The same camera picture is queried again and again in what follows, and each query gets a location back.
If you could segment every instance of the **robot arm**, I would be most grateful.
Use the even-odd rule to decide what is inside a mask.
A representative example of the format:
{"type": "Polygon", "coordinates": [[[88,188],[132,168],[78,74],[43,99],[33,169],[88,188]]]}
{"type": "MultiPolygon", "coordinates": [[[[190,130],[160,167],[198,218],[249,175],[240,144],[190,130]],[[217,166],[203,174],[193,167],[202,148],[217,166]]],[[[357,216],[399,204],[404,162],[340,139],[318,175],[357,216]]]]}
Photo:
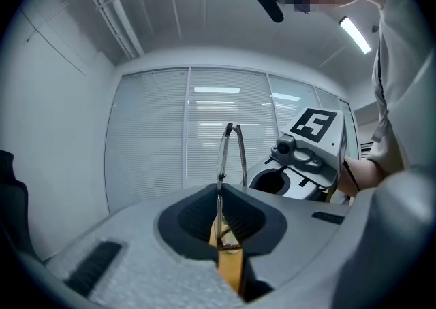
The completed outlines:
{"type": "Polygon", "coordinates": [[[342,111],[306,107],[281,132],[270,158],[248,171],[248,185],[295,199],[335,190],[347,147],[342,111]]]}

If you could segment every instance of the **person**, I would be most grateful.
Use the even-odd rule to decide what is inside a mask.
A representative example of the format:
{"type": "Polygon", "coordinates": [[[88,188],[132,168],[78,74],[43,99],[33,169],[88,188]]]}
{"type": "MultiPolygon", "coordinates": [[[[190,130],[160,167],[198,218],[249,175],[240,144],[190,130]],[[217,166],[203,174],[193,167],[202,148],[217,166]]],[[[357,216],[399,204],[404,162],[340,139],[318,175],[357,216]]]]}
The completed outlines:
{"type": "MultiPolygon", "coordinates": [[[[286,3],[290,1],[294,1],[294,7],[309,2],[311,11],[322,11],[357,0],[286,0],[286,3]]],[[[414,0],[367,1],[379,8],[381,16],[380,45],[372,75],[380,117],[368,157],[345,159],[351,175],[342,171],[338,189],[351,197],[359,189],[376,187],[385,177],[408,167],[403,144],[392,130],[388,113],[411,86],[433,47],[432,35],[414,0]]]]}

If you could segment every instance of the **gray gripper base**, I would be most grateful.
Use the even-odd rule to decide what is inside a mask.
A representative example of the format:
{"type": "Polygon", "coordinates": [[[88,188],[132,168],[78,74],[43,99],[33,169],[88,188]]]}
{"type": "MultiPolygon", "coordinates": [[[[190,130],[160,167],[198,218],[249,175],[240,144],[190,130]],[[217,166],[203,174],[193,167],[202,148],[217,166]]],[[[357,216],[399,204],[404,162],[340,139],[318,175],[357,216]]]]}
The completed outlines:
{"type": "Polygon", "coordinates": [[[168,247],[157,230],[161,211],[204,187],[177,191],[121,210],[54,256],[47,268],[63,280],[98,242],[114,240],[125,247],[89,296],[102,306],[282,308],[288,307],[291,298],[295,308],[314,308],[305,306],[310,301],[324,303],[315,299],[320,295],[329,298],[334,291],[334,283],[324,286],[326,279],[335,275],[356,247],[366,220],[369,194],[360,193],[350,209],[233,187],[280,210],[287,219],[286,233],[275,249],[270,254],[250,258],[256,278],[274,288],[250,304],[231,290],[213,261],[185,259],[168,247]],[[317,211],[346,218],[342,225],[336,225],[311,217],[317,211]]]}
{"type": "MultiPolygon", "coordinates": [[[[254,178],[261,172],[268,169],[279,170],[283,167],[278,161],[270,159],[269,157],[262,160],[250,168],[247,172],[247,186],[250,186],[254,178]]],[[[297,174],[289,168],[283,170],[283,173],[290,179],[290,187],[283,195],[284,197],[291,197],[294,199],[310,199],[314,194],[318,192],[318,186],[312,182],[306,182],[303,186],[300,183],[305,181],[305,177],[297,174]]]]}

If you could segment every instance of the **white shirt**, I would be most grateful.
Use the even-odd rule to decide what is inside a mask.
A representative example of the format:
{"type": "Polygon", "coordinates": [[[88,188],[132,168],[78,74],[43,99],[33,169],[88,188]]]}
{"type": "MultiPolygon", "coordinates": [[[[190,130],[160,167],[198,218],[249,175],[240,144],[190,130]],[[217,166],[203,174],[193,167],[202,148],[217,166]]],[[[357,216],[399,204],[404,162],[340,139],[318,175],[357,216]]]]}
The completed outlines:
{"type": "Polygon", "coordinates": [[[404,144],[394,134],[387,114],[411,86],[433,44],[425,18],[414,0],[385,0],[380,19],[383,88],[379,83],[378,56],[373,71],[380,124],[373,136],[375,142],[367,159],[379,164],[389,174],[407,167],[408,160],[403,150],[404,144]]]}

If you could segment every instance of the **white panel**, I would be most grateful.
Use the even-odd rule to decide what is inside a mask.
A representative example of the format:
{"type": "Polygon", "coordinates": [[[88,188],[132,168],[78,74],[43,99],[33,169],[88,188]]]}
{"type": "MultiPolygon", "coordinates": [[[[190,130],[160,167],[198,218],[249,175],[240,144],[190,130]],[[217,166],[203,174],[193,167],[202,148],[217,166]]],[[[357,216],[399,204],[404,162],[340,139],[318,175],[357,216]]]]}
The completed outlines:
{"type": "Polygon", "coordinates": [[[181,187],[187,69],[121,80],[106,139],[106,192],[111,212],[181,187]]]}
{"type": "Polygon", "coordinates": [[[182,32],[199,29],[202,26],[202,0],[176,0],[176,2],[182,32]]]}
{"type": "Polygon", "coordinates": [[[281,131],[304,107],[319,107],[315,90],[293,80],[270,75],[277,123],[281,131]]]}
{"type": "MultiPolygon", "coordinates": [[[[264,74],[193,68],[188,102],[187,186],[217,181],[219,145],[227,123],[240,124],[243,130],[247,168],[268,157],[277,139],[277,128],[264,74]]],[[[230,136],[226,174],[224,182],[242,180],[234,132],[230,136]]]]}
{"type": "Polygon", "coordinates": [[[339,103],[339,98],[326,91],[316,88],[316,93],[320,99],[321,107],[329,110],[342,110],[341,104],[339,103]]]}
{"type": "Polygon", "coordinates": [[[18,10],[0,49],[0,149],[29,190],[29,233],[45,260],[108,215],[104,138],[118,78],[99,54],[82,75],[18,10]]]}
{"type": "Polygon", "coordinates": [[[354,121],[352,111],[349,104],[341,101],[343,115],[345,117],[345,127],[347,129],[347,156],[359,159],[359,148],[356,136],[356,130],[354,129],[354,121]]]}

